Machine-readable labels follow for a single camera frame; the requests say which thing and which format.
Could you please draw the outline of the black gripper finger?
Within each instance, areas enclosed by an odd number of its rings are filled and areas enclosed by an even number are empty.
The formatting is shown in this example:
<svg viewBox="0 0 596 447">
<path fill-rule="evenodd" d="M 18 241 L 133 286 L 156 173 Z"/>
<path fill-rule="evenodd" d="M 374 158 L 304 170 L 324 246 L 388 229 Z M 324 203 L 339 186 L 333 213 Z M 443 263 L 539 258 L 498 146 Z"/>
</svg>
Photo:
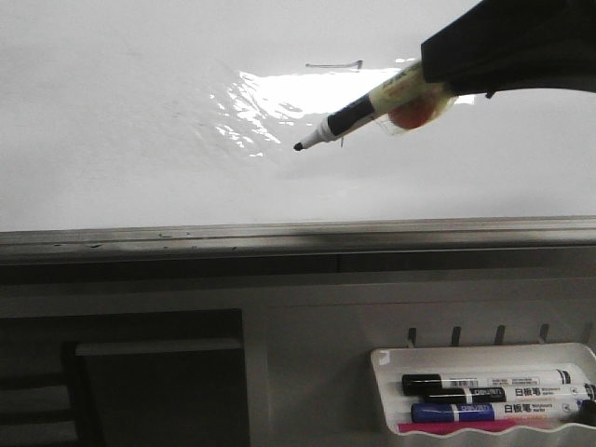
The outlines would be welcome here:
<svg viewBox="0 0 596 447">
<path fill-rule="evenodd" d="M 479 2 L 421 45 L 425 80 L 460 94 L 494 91 L 519 70 L 530 25 L 527 1 Z"/>
</svg>

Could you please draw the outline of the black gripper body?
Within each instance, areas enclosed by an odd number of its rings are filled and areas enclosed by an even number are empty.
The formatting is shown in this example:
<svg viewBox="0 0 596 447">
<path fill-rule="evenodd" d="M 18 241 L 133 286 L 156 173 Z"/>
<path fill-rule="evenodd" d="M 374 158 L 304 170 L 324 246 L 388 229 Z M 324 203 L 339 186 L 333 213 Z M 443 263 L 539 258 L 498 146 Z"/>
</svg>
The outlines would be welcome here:
<svg viewBox="0 0 596 447">
<path fill-rule="evenodd" d="M 593 1 L 492 1 L 487 96 L 526 88 L 595 90 Z"/>
</svg>

